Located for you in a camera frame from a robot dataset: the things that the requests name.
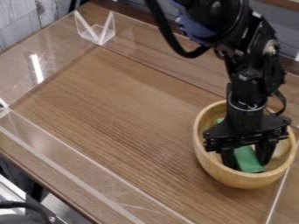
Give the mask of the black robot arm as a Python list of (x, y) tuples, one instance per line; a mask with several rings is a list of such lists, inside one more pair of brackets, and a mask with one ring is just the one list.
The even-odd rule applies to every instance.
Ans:
[(254, 145), (257, 161), (267, 165), (291, 123), (281, 111), (267, 109), (271, 96), (285, 99), (277, 31), (249, 0), (173, 0), (173, 4), (185, 34), (202, 49), (214, 49), (229, 72), (227, 112), (203, 132), (206, 151), (218, 152), (222, 163), (238, 169), (237, 151)]

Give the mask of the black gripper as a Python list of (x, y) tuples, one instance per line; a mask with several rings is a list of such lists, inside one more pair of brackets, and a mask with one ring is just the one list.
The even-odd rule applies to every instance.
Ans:
[(289, 137), (291, 119), (283, 112), (267, 113), (267, 103), (265, 92), (229, 84), (225, 120), (202, 133), (206, 151), (221, 152), (222, 163), (237, 171), (234, 149), (255, 144), (258, 161), (267, 165), (278, 142)]

